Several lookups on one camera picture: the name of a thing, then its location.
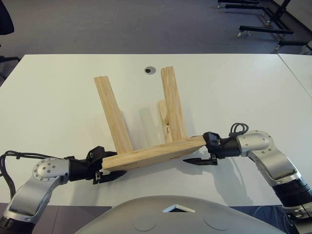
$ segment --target wooden stool leg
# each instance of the wooden stool leg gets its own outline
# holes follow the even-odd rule
[[[117,153],[123,154],[132,151],[126,125],[120,109],[118,108],[108,77],[96,77],[94,78],[94,81],[97,86],[98,95],[102,102]]]
[[[179,92],[176,85],[176,77],[173,67],[161,69],[162,85],[167,106],[165,122],[171,130],[172,141],[180,141],[187,138],[184,126],[183,113]]]

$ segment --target black cable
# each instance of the black cable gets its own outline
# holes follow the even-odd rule
[[[242,127],[242,130],[238,132],[237,128],[239,126]],[[236,137],[238,135],[243,135],[243,134],[247,133],[248,130],[249,130],[249,127],[248,127],[247,124],[245,124],[245,123],[235,123],[235,124],[233,124],[231,126],[231,131],[229,133],[229,137]]]
[[[14,196],[14,194],[16,193],[16,189],[15,189],[15,185],[14,182],[12,180],[12,178],[9,176],[6,167],[5,167],[5,159],[7,156],[14,156],[16,157],[16,159],[20,159],[21,157],[23,158],[32,158],[32,159],[45,159],[45,158],[49,158],[52,156],[48,156],[48,155],[42,155],[42,154],[37,154],[37,153],[21,153],[21,152],[16,152],[16,151],[12,151],[9,150],[7,152],[5,152],[3,155],[0,156],[0,177],[3,176],[3,178],[5,179],[9,190],[10,190],[10,196],[11,198]]]

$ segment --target wooden plank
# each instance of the wooden plank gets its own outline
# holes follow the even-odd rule
[[[118,154],[132,151],[130,138],[108,77],[95,77],[98,95]]]
[[[129,170],[151,164],[165,162],[183,155],[188,155],[206,145],[203,136],[141,149],[129,153],[106,157],[103,167],[108,171]]]
[[[166,141],[166,143],[170,143],[170,142],[172,142],[172,137],[171,137],[170,125],[169,125],[169,123],[167,124],[167,122],[166,122],[167,105],[166,105],[165,100],[160,100],[158,102],[158,109],[159,109],[159,113],[160,113],[162,128],[164,130],[165,141]]]
[[[162,68],[161,78],[167,105],[166,122],[170,125],[172,141],[174,142],[186,139],[187,135],[184,126],[179,92],[176,85],[174,68]]]

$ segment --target metal frame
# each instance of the metal frame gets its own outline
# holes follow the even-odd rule
[[[257,0],[218,0],[218,8],[221,7],[221,3],[238,3],[238,4],[259,4]]]
[[[267,6],[249,6],[249,5],[236,5],[236,4],[226,4],[225,8],[235,8],[235,9],[254,9],[254,10],[263,10],[263,16],[268,15],[269,20],[267,21],[266,25],[269,26],[272,23],[278,28],[267,28],[267,27],[254,27],[254,26],[247,26],[241,25],[239,27],[239,32],[237,37],[239,38],[243,31],[247,31],[247,34],[250,34],[250,31],[254,32],[262,32],[262,33],[277,33],[277,34],[293,34],[293,31],[281,20],[281,16],[286,12],[286,6],[290,3],[291,0],[284,0],[282,5],[278,8],[278,10],[274,13],[269,7]]]

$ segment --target black metal stand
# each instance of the black metal stand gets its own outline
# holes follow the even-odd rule
[[[309,41],[307,40],[280,40],[275,50],[279,50],[281,47],[286,46],[286,45],[304,46],[304,45],[308,45],[308,43]]]
[[[247,31],[248,35],[250,31],[254,32],[263,32],[263,33],[278,33],[278,34],[293,34],[293,31],[289,29],[289,27],[281,20],[281,16],[286,11],[286,6],[289,4],[291,0],[284,0],[282,5],[278,8],[278,10],[274,13],[269,7],[267,6],[248,6],[248,5],[235,5],[235,4],[226,4],[225,8],[236,8],[236,9],[256,9],[256,10],[263,10],[264,15],[269,16],[269,20],[267,21],[267,26],[271,23],[275,23],[277,28],[264,28],[264,27],[253,27],[253,26],[246,26],[241,25],[239,27],[239,32],[237,37],[239,38],[243,31]]]
[[[259,4],[257,0],[218,0],[218,8],[221,7],[221,3],[238,3],[238,4]]]
[[[5,56],[0,56],[0,63],[2,62],[8,62],[8,61],[20,61],[19,57],[5,57]]]

